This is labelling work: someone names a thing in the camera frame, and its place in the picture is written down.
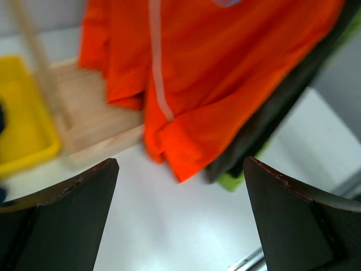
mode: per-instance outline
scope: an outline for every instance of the gray background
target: gray background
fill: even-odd
[[[23,0],[41,31],[80,25],[85,0]],[[0,0],[0,37],[16,33],[4,0]],[[328,63],[313,83],[361,141],[361,32]]]

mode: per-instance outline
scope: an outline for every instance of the white table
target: white table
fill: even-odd
[[[53,62],[76,56],[77,28],[42,35]],[[19,37],[0,39],[0,54],[22,53]],[[307,91],[261,160],[331,190],[361,167],[361,145],[314,90]],[[166,164],[141,144],[114,156],[120,165],[94,270],[223,271],[260,246],[245,184],[235,193],[205,184],[203,172],[177,185]],[[8,200],[82,172],[59,157],[4,181]]]

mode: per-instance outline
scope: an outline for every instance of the orange cloth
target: orange cloth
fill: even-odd
[[[146,90],[146,148],[155,161],[166,159],[182,182],[222,153],[332,29],[345,0],[242,0],[228,8],[211,0],[164,0],[161,60],[154,57],[160,0],[107,1],[108,9],[101,9],[103,0],[89,0],[80,67],[107,70],[109,103],[140,109]],[[94,24],[98,18],[102,23]],[[151,68],[151,45],[160,70]]]

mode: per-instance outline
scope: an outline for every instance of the yellow plastic container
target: yellow plastic container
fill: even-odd
[[[0,180],[56,156],[60,141],[33,77],[17,56],[0,58]]]

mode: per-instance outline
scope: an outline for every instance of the clothing pile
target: clothing pile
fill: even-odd
[[[88,0],[79,67],[144,110],[144,143],[179,182],[255,155],[357,12],[356,0]]]

